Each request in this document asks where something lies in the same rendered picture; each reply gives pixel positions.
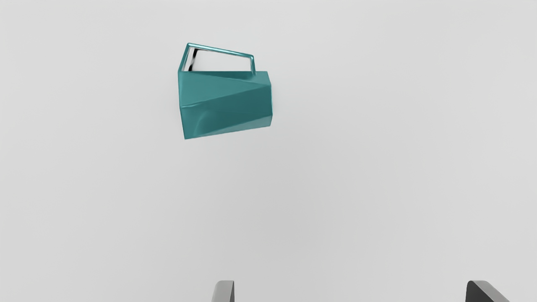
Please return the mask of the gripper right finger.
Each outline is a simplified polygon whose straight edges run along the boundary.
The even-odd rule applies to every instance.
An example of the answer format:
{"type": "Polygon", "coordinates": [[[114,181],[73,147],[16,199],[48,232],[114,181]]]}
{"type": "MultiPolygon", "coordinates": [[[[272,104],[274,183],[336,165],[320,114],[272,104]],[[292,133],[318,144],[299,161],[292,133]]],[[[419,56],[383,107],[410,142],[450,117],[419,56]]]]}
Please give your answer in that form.
{"type": "Polygon", "coordinates": [[[510,302],[487,281],[468,281],[465,302],[510,302]]]}

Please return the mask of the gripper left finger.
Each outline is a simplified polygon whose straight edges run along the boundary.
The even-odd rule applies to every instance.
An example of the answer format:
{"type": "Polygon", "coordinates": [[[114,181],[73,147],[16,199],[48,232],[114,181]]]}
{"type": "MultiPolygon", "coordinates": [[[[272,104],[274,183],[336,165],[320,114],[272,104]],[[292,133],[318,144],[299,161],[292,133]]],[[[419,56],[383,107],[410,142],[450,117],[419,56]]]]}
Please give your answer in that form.
{"type": "Polygon", "coordinates": [[[235,283],[232,280],[218,281],[211,302],[235,302],[235,283]]]}

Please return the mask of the teal faceted mug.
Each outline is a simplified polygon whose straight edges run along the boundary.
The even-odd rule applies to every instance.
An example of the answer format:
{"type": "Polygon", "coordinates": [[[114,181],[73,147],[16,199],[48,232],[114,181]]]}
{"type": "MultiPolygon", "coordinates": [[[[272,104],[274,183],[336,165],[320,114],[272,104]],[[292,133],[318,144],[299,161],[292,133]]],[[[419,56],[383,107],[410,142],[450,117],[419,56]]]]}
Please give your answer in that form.
{"type": "Polygon", "coordinates": [[[257,71],[252,54],[201,44],[186,44],[177,71],[184,139],[268,128],[274,116],[270,76],[257,71]],[[200,51],[246,58],[249,71],[196,71],[200,51]]]}

